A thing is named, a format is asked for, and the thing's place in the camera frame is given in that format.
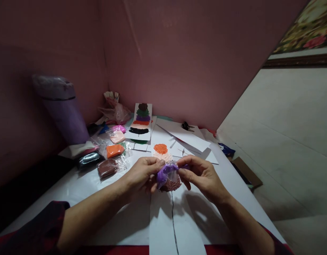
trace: framed painting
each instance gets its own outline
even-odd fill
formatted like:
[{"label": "framed painting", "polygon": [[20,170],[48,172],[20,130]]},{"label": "framed painting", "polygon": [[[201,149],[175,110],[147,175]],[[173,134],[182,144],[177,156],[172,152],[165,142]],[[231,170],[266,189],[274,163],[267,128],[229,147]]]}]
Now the framed painting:
[{"label": "framed painting", "polygon": [[327,0],[309,2],[263,68],[309,65],[327,66]]}]

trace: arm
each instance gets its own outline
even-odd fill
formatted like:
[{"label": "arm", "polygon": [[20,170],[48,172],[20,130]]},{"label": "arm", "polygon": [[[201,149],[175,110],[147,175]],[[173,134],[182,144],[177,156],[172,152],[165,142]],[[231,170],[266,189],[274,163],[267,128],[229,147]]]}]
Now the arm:
[{"label": "arm", "polygon": [[190,166],[190,170],[179,169],[182,182],[188,190],[191,189],[190,183],[193,183],[210,202],[216,205],[244,254],[275,253],[273,239],[226,190],[210,162],[189,155],[178,160],[177,164]]},{"label": "arm", "polygon": [[140,158],[115,183],[103,188],[65,212],[57,247],[62,254],[71,254],[84,240],[105,225],[141,189],[154,192],[154,174],[165,162],[153,157]]}]

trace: pink wall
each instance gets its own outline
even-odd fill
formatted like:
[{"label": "pink wall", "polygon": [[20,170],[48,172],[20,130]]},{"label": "pink wall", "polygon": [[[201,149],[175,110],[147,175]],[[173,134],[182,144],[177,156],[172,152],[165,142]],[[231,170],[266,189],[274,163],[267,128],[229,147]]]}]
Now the pink wall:
[{"label": "pink wall", "polygon": [[131,110],[216,129],[306,2],[0,0],[0,185],[62,142],[32,74],[73,82],[87,123],[109,81]]},{"label": "pink wall", "polygon": [[62,143],[34,73],[68,78],[85,121],[99,117],[107,82],[97,1],[0,1],[0,185]]},{"label": "pink wall", "polygon": [[110,87],[217,129],[306,2],[100,1]]}]

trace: hand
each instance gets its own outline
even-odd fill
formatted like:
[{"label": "hand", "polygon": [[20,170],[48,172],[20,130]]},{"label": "hand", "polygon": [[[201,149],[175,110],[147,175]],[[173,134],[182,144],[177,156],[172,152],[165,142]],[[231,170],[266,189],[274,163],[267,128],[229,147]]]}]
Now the hand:
[{"label": "hand", "polygon": [[142,189],[148,193],[154,193],[157,187],[155,174],[160,171],[164,164],[164,160],[155,157],[139,158],[118,181],[122,186],[125,186],[125,192],[130,193],[130,195]]},{"label": "hand", "polygon": [[190,183],[193,183],[214,204],[222,203],[231,196],[209,161],[193,155],[184,156],[177,161],[178,167],[186,164],[190,170],[180,168],[179,176],[188,190],[191,190]]}]

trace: purple clay piece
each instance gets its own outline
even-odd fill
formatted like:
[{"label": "purple clay piece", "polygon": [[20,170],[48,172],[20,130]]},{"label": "purple clay piece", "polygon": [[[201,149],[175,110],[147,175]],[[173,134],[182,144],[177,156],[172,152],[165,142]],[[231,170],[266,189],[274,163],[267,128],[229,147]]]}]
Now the purple clay piece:
[{"label": "purple clay piece", "polygon": [[172,163],[165,164],[157,174],[156,177],[157,188],[160,189],[167,182],[169,173],[178,170],[179,168],[176,164],[172,164]]},{"label": "purple clay piece", "polygon": [[138,121],[150,121],[150,116],[148,115],[146,117],[142,117],[140,115],[137,115],[136,120],[138,120]]}]

